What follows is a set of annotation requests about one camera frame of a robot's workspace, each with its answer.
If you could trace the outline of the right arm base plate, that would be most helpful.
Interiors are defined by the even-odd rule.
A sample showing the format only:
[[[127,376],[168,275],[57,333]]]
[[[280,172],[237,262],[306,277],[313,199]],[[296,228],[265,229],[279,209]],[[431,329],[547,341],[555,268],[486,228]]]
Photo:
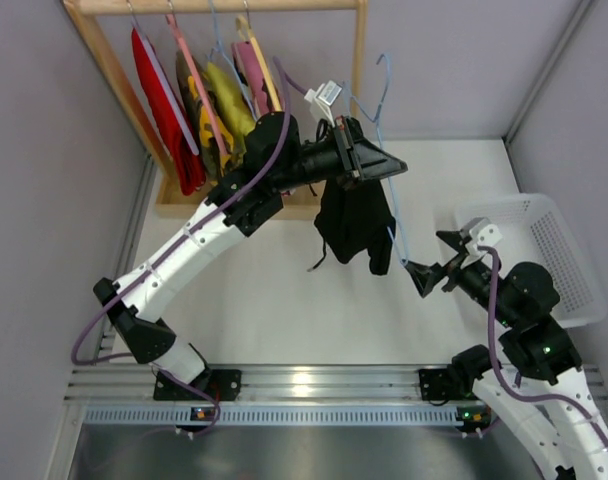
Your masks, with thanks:
[[[423,401],[443,406],[462,396],[446,368],[423,368],[418,371],[420,394]]]

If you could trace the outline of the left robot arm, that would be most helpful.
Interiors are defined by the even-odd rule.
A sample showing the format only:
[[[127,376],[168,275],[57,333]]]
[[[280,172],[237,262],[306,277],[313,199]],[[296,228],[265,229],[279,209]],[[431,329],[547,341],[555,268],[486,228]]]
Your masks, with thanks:
[[[225,174],[163,247],[93,292],[139,364],[171,375],[187,390],[205,389],[212,370],[201,353],[163,320],[166,306],[220,254],[250,237],[283,208],[284,192],[328,181],[370,186],[407,164],[367,140],[359,121],[341,116],[326,135],[302,142],[288,112],[262,116],[245,138],[240,167]]]

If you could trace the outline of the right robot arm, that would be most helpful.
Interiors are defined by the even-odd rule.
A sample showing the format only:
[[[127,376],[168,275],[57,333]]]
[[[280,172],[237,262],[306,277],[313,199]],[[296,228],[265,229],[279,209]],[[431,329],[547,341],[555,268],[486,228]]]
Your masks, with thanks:
[[[541,478],[608,479],[608,425],[575,345],[552,315],[560,301],[552,276],[526,261],[502,277],[503,236],[486,219],[436,235],[456,254],[445,264],[406,261],[418,293],[459,289],[487,313],[487,342],[452,358],[452,384],[492,410]]]

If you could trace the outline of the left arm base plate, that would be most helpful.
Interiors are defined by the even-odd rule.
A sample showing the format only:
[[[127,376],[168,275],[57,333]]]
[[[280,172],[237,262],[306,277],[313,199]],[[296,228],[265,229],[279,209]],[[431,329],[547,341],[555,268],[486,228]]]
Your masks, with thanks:
[[[191,386],[216,401],[234,401],[240,393],[241,384],[242,372],[240,370],[212,369],[192,382]],[[202,397],[191,393],[185,387],[178,385],[163,373],[158,372],[153,399],[156,401],[188,401],[202,400]]]

